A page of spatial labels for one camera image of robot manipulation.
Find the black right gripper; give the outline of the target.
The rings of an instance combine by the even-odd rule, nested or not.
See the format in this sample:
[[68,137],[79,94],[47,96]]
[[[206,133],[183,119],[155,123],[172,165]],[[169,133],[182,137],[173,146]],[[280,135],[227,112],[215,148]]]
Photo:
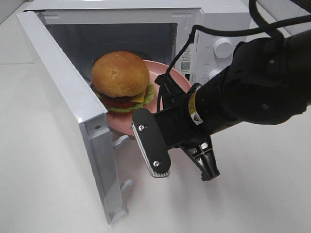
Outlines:
[[159,85],[155,121],[168,148],[179,147],[201,171],[202,181],[220,175],[212,141],[208,111],[208,95],[185,92],[170,74],[155,79]]

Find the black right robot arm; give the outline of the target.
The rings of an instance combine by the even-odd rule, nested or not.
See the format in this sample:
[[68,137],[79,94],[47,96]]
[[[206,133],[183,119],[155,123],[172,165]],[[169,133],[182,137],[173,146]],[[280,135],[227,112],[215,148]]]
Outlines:
[[231,65],[188,92],[169,72],[157,81],[163,110],[153,115],[153,135],[164,150],[181,148],[209,181],[219,175],[212,134],[241,122],[281,124],[310,105],[311,33],[241,42]]

